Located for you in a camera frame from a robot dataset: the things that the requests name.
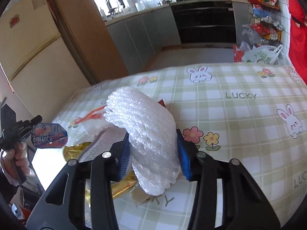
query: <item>countertop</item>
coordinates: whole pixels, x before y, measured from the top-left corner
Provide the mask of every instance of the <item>countertop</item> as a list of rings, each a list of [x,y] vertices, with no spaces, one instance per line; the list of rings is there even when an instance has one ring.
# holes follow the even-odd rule
[[[104,22],[104,24],[106,26],[109,26],[113,23],[116,23],[118,21],[122,21],[125,20],[127,18],[133,17],[133,16],[138,16],[153,10],[157,10],[157,9],[161,9],[161,8],[165,8],[165,7],[169,7],[169,6],[176,6],[176,5],[180,5],[180,4],[186,4],[186,3],[196,3],[196,2],[218,2],[218,1],[225,1],[225,2],[240,2],[240,3],[249,3],[246,0],[187,0],[187,1],[181,1],[181,2],[172,2],[170,4],[165,4],[162,6],[156,6],[156,7],[152,7],[152,8],[148,8],[148,9],[144,9],[142,11],[138,11],[138,12],[134,12],[134,13],[130,13],[130,14],[126,14],[123,16],[118,16],[115,17],[113,19],[108,19],[107,21]]]

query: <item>gray cabinet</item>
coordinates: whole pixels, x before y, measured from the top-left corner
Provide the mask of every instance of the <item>gray cabinet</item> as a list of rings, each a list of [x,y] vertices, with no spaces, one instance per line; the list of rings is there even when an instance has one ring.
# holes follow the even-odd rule
[[[154,54],[157,54],[162,49],[163,45],[157,24],[154,20],[153,12],[144,13],[142,15],[142,21],[151,42]]]
[[[155,54],[143,24],[142,16],[126,19],[125,24],[141,62],[143,66],[146,66]]]
[[[180,45],[177,25],[171,7],[161,8],[153,11],[163,46]]]
[[[241,44],[243,40],[246,41],[248,39],[243,39],[242,31],[244,29],[243,25],[249,25],[251,23],[253,6],[247,1],[233,1],[232,7],[234,12],[235,30],[237,34],[237,44]]]
[[[135,49],[124,21],[116,22],[107,26],[108,32],[119,51],[130,75],[143,69],[142,62]]]

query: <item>tiled floor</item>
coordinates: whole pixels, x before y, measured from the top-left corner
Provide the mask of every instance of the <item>tiled floor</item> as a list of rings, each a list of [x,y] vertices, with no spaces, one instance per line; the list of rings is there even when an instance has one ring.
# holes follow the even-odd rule
[[[230,48],[186,48],[162,50],[144,68],[153,71],[165,67],[185,66],[197,63],[232,63],[233,50]]]

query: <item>human hand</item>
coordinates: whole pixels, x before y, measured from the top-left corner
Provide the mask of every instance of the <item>human hand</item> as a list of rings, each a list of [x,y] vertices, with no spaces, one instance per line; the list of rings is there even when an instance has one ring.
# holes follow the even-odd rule
[[[17,175],[14,171],[14,168],[12,166],[12,159],[15,157],[15,165],[20,167],[21,170],[26,174],[26,175],[33,175],[34,172],[29,168],[29,161],[27,159],[27,144],[26,143],[20,143],[18,144],[18,148],[11,149],[5,151],[6,155],[3,155],[3,163],[4,163],[4,168],[7,171],[7,173],[14,179],[17,178]]]

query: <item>refrigerator door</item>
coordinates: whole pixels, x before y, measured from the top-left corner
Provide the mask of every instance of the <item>refrigerator door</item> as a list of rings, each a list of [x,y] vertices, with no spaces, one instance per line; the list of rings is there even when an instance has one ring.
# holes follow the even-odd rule
[[[33,115],[51,122],[76,90],[90,84],[60,37],[34,56],[11,85]]]
[[[0,36],[0,62],[11,81],[60,33],[46,0],[20,0],[0,17]]]

